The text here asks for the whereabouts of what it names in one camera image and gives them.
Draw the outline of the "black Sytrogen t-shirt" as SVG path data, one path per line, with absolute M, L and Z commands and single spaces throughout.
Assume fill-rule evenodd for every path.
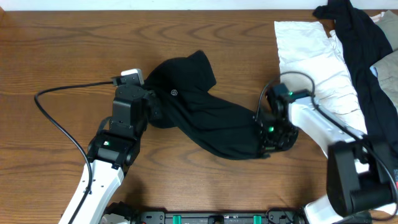
M 155 92 L 161 114 L 150 124 L 178 127 L 200 147 L 224 159 L 267 158 L 254 112 L 209 94 L 215 85 L 210 61 L 201 50 L 162 62 L 144 81 L 144 87 Z

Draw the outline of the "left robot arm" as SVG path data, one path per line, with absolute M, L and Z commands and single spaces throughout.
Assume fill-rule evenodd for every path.
M 136 160 L 148 119 L 158 115 L 152 90 L 120 85 L 113 111 L 88 146 L 88 165 L 60 223 L 100 223 L 108 202 Z

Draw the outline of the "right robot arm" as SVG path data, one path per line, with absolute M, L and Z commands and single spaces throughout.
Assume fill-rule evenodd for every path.
M 302 130 L 327 158 L 326 195 L 297 212 L 280 211 L 284 223 L 372 223 L 372 210 L 397 216 L 397 186 L 387 142 L 345 125 L 316 102 L 313 90 L 266 85 L 254 117 L 261 155 L 290 149 Z

